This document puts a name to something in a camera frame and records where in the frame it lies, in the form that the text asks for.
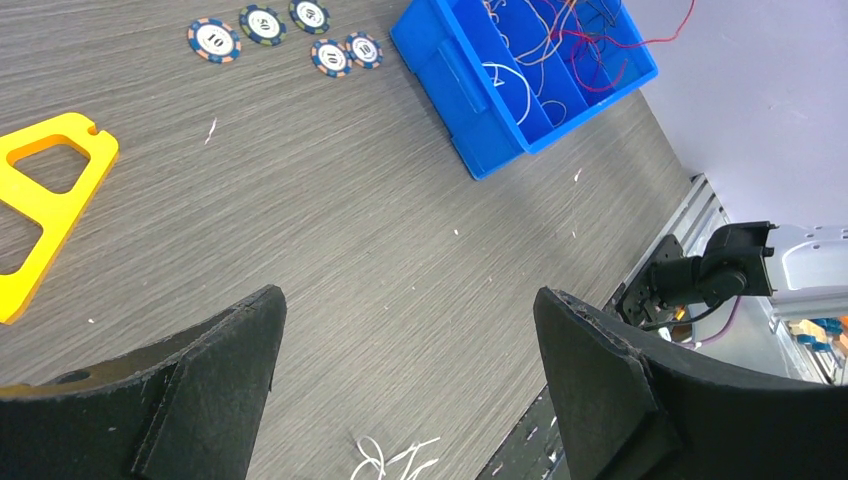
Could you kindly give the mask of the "poker chip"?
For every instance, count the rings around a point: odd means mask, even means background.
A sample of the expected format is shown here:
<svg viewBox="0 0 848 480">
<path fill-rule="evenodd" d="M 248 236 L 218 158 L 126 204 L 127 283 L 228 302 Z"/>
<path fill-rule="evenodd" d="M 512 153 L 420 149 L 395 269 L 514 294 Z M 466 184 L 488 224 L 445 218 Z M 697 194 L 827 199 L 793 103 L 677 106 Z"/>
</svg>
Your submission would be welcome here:
<svg viewBox="0 0 848 480">
<path fill-rule="evenodd" d="M 289 15 L 297 27 L 309 34 L 323 34 L 330 28 L 328 9 L 315 0 L 291 0 Z"/>
<path fill-rule="evenodd" d="M 381 44 L 365 31 L 348 35 L 344 46 L 350 59 L 362 68 L 376 69 L 383 62 Z"/>
<path fill-rule="evenodd" d="M 351 73 L 351 59 L 336 40 L 315 41 L 312 44 L 310 56 L 315 68 L 328 77 L 340 78 Z"/>
<path fill-rule="evenodd" d="M 217 18 L 194 20 L 187 28 L 189 47 L 201 58 L 216 64 L 235 61 L 242 45 L 236 31 Z"/>
<path fill-rule="evenodd" d="M 266 5 L 246 5 L 240 11 L 239 24 L 250 40 L 264 46 L 281 45 L 287 34 L 279 14 Z"/>
</svg>

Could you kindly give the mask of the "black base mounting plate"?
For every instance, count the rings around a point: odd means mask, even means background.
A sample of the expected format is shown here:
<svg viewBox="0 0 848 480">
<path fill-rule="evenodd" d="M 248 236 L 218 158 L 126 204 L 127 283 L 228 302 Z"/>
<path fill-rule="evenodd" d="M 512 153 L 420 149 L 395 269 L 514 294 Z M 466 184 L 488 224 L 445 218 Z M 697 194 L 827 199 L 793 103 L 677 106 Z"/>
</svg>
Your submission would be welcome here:
<svg viewBox="0 0 848 480">
<path fill-rule="evenodd" d="M 685 478 L 646 335 L 549 287 L 536 294 L 533 320 L 547 384 L 479 478 Z"/>
</svg>

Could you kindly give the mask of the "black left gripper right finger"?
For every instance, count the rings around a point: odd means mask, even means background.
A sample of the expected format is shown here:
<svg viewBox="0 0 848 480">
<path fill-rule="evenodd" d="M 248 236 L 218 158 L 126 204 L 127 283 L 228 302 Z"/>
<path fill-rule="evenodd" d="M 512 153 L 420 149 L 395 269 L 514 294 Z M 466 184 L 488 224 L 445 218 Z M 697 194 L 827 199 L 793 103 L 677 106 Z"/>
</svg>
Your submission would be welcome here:
<svg viewBox="0 0 848 480">
<path fill-rule="evenodd" d="M 538 291 L 540 354 L 574 479 L 843 479 L 847 390 L 728 364 Z"/>
</svg>

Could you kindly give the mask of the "blue plastic divided tray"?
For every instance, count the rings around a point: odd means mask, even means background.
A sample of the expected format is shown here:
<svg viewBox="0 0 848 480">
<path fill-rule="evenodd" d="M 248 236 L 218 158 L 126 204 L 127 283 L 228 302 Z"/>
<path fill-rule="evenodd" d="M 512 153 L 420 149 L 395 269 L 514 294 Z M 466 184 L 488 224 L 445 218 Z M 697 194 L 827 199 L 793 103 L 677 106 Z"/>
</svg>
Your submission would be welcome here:
<svg viewBox="0 0 848 480">
<path fill-rule="evenodd" d="M 390 35 L 475 179 L 541 152 L 658 73 L 619 1 L 416 0 Z"/>
</svg>

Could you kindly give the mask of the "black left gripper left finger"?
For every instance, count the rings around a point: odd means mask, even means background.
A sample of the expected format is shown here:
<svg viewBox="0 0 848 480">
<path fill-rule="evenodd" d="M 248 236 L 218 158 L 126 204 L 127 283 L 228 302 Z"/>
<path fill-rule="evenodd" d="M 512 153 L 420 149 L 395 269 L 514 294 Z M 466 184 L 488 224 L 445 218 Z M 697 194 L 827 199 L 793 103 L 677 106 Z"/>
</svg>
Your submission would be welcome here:
<svg viewBox="0 0 848 480">
<path fill-rule="evenodd" d="M 5 479 L 242 479 L 287 313 L 265 286 L 186 330 L 1 390 Z"/>
</svg>

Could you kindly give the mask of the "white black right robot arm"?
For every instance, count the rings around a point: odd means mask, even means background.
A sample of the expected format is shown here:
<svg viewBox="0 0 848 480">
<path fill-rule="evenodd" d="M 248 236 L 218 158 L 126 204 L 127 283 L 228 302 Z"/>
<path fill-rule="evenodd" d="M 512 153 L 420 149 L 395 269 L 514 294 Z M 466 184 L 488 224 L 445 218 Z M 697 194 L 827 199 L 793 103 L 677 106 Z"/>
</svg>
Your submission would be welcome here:
<svg viewBox="0 0 848 480">
<path fill-rule="evenodd" d="M 847 228 L 769 221 L 724 225 L 701 254 L 659 260 L 649 267 L 647 279 L 652 296 L 672 307 L 846 289 Z"/>
</svg>

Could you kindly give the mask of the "yellow plastic tool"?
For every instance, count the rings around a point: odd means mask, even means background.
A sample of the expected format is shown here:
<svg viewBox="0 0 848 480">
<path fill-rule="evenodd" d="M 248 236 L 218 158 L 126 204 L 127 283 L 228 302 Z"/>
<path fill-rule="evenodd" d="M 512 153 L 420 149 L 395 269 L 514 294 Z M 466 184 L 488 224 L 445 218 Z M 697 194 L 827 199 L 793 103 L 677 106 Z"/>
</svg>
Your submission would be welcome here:
<svg viewBox="0 0 848 480">
<path fill-rule="evenodd" d="M 16 168 L 24 158 L 67 145 L 88 160 L 74 186 L 56 193 Z M 77 112 L 68 112 L 1 137 L 1 202 L 41 228 L 20 268 L 1 276 L 1 322 L 25 311 L 83 212 L 119 158 L 119 143 Z"/>
</svg>

